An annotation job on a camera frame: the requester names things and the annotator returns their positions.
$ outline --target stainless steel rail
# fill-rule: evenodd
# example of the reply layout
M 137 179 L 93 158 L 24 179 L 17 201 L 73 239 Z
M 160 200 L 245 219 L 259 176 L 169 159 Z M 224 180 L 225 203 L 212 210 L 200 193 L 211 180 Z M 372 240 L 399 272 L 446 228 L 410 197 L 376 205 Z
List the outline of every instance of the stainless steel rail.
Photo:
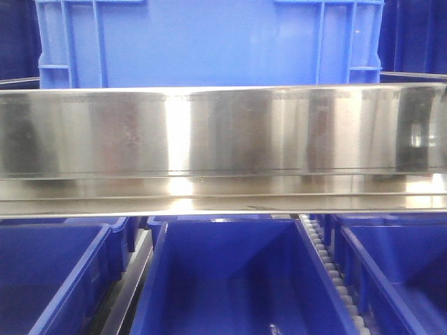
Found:
M 0 216 L 444 210 L 446 88 L 0 91 Z

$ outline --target dark blue crate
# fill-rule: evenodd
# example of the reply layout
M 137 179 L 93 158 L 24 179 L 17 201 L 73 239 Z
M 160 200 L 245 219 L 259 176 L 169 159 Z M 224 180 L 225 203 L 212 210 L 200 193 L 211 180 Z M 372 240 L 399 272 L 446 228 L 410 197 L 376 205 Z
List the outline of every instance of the dark blue crate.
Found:
M 386 0 L 379 56 L 386 71 L 447 73 L 447 2 Z
M 114 280 L 119 280 L 126 271 L 131 258 L 130 253 L 135 250 L 135 236 L 138 218 L 129 216 L 105 216 L 91 218 L 68 218 L 65 223 L 85 224 L 105 223 L 110 226 L 111 234 L 107 244 L 109 250 L 109 268 Z
M 33 0 L 0 1 L 0 80 L 38 77 L 41 55 Z
M 147 227 L 151 230 L 152 245 L 156 246 L 161 226 L 165 222 L 175 221 L 231 221 L 231 220 L 265 220 L 272 218 L 270 214 L 215 214 L 215 215 L 159 215 L 147 218 Z
M 90 225 L 97 223 L 108 224 L 111 234 L 107 244 L 109 248 L 109 268 L 114 280 L 119 280 L 122 273 L 126 271 L 130 260 L 130 253 L 135 251 L 135 238 L 142 217 L 135 216 L 105 216 L 91 218 L 22 218 L 4 219 L 0 225 L 23 225 L 41 223 L 68 223 L 79 225 Z
M 277 219 L 163 224 L 131 334 L 358 330 L 305 229 Z
M 382 334 L 447 332 L 447 225 L 344 226 L 345 282 Z
M 324 214 L 316 219 L 323 227 L 324 243 L 329 247 L 334 262 L 344 267 L 343 225 L 394 225 L 394 224 L 437 224 L 447 223 L 447 213 L 406 214 Z
M 0 334 L 84 334 L 112 279 L 107 225 L 0 226 Z

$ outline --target reflective metal surface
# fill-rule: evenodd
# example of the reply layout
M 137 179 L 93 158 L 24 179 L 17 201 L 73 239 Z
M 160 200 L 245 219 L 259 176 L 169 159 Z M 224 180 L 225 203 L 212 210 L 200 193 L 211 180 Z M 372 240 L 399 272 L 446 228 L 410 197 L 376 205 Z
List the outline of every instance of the reflective metal surface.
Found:
M 444 209 L 446 87 L 0 91 L 0 216 Z

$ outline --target blue plastic bin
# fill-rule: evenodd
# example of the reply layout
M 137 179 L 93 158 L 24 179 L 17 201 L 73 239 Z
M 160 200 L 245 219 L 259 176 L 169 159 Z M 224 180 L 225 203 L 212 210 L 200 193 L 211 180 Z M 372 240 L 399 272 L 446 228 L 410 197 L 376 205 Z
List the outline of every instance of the blue plastic bin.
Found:
M 447 333 L 447 225 L 344 226 L 345 283 L 382 334 Z
M 165 223 L 131 334 L 358 331 L 305 229 L 278 219 Z
M 447 223 L 447 213 L 319 214 L 317 220 L 324 231 L 323 243 L 332 252 L 334 262 L 343 269 L 343 225 L 442 224 Z
M 379 55 L 387 71 L 447 73 L 447 2 L 386 0 Z
M 0 80 L 38 76 L 41 41 L 33 0 L 0 0 Z
M 97 223 L 108 224 L 111 233 L 107 240 L 109 268 L 114 280 L 122 277 L 130 260 L 130 253 L 135 251 L 135 238 L 141 217 L 105 216 L 91 218 L 23 218 L 0 220 L 0 225 L 23 225 L 42 223 L 67 223 L 74 225 L 91 225 Z
M 129 216 L 109 216 L 92 218 L 68 218 L 65 223 L 92 224 L 106 223 L 110 226 L 111 234 L 107 244 L 109 250 L 109 268 L 114 280 L 119 280 L 126 271 L 131 252 L 135 251 L 135 236 L 138 231 L 138 218 Z
M 41 87 L 377 82 L 383 0 L 36 0 Z
M 84 334 L 107 292 L 106 225 L 0 226 L 0 334 Z
M 150 216 L 147 219 L 147 227 L 151 230 L 152 245 L 156 246 L 161 226 L 165 222 L 175 221 L 234 221 L 234 220 L 259 220 L 272 218 L 270 214 L 216 214 L 216 215 L 159 215 Z

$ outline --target metal bar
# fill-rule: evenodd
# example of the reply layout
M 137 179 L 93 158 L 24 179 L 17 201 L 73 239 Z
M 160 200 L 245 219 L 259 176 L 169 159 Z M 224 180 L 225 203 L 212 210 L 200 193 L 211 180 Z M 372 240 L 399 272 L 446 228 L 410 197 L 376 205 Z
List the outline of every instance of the metal bar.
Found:
M 0 89 L 38 89 L 39 77 L 0 80 Z
M 434 73 L 382 72 L 380 74 L 380 81 L 383 83 L 447 82 L 447 75 Z
M 117 286 L 119 294 L 101 330 L 101 335 L 118 335 L 126 327 L 132 305 L 136 304 L 144 284 L 144 272 L 152 257 L 152 238 L 148 230 L 142 232 L 135 253 Z

